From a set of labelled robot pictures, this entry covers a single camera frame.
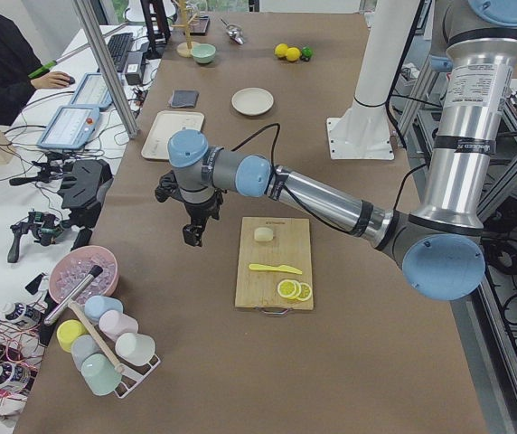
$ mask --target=silver scoop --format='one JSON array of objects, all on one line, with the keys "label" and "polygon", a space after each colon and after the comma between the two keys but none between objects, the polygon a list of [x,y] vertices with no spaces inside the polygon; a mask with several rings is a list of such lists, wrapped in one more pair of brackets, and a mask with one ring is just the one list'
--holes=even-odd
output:
[{"label": "silver scoop", "polygon": [[226,20],[221,18],[221,21],[226,25],[227,35],[237,44],[242,45],[245,43],[244,36],[242,36],[242,29],[239,25],[229,24]]}]

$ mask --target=wooden board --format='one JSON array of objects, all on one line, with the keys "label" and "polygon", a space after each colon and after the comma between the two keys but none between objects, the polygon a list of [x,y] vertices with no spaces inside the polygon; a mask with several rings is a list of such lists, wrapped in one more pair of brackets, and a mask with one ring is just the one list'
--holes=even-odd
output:
[{"label": "wooden board", "polygon": [[[272,229],[272,241],[254,240],[255,229]],[[301,269],[303,274],[278,271],[252,271],[250,263],[265,265],[290,265]],[[308,283],[313,288],[311,267],[311,236],[308,219],[280,219],[269,217],[244,217],[240,229],[239,268],[235,307],[282,307],[297,310],[313,310],[314,297],[307,301],[282,298],[277,284],[284,278]]]}]

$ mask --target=mint green bowl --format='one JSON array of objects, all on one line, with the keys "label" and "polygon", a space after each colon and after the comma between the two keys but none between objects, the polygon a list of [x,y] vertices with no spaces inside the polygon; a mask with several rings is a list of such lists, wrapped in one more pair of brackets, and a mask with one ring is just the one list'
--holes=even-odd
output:
[{"label": "mint green bowl", "polygon": [[216,55],[216,47],[209,43],[199,43],[193,46],[190,50],[190,54],[197,63],[210,63],[214,60],[214,56]]}]

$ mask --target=cup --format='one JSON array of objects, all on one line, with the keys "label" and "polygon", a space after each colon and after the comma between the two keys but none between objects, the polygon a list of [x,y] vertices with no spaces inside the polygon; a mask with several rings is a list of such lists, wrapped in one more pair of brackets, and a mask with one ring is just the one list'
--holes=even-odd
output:
[{"label": "cup", "polygon": [[132,316],[117,310],[109,310],[100,317],[99,329],[116,342],[124,333],[138,333],[138,322]]},{"label": "cup", "polygon": [[66,353],[71,352],[71,345],[76,339],[82,335],[87,335],[88,330],[86,327],[77,319],[69,319],[64,321],[58,327],[56,335],[58,336],[58,343],[63,351]]},{"label": "cup", "polygon": [[84,360],[81,375],[92,393],[98,396],[113,392],[122,381],[122,374],[116,372],[104,354],[93,354]]},{"label": "cup", "polygon": [[154,339],[147,335],[124,333],[116,341],[116,354],[135,366],[150,362],[155,350]]},{"label": "cup", "polygon": [[90,335],[82,335],[74,341],[71,345],[71,357],[74,359],[74,364],[78,371],[81,371],[81,366],[88,357],[93,354],[101,353],[98,344]]},{"label": "cup", "polygon": [[84,305],[84,314],[88,319],[97,324],[99,319],[109,310],[117,310],[118,312],[124,312],[122,302],[117,298],[106,297],[106,296],[92,296],[88,298]]}]

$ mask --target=bowl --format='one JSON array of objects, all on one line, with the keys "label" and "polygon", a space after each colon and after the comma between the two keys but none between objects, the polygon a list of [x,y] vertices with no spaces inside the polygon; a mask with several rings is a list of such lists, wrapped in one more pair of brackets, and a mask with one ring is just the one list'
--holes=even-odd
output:
[{"label": "bowl", "polygon": [[84,246],[71,251],[53,268],[50,275],[50,297],[60,303],[88,274],[93,265],[102,273],[76,297],[81,305],[92,296],[110,296],[118,284],[118,262],[114,254],[101,246]]},{"label": "bowl", "polygon": [[216,47],[209,43],[199,43],[193,46],[190,50],[190,54],[197,63],[210,63],[214,60],[214,56],[216,55]]}]

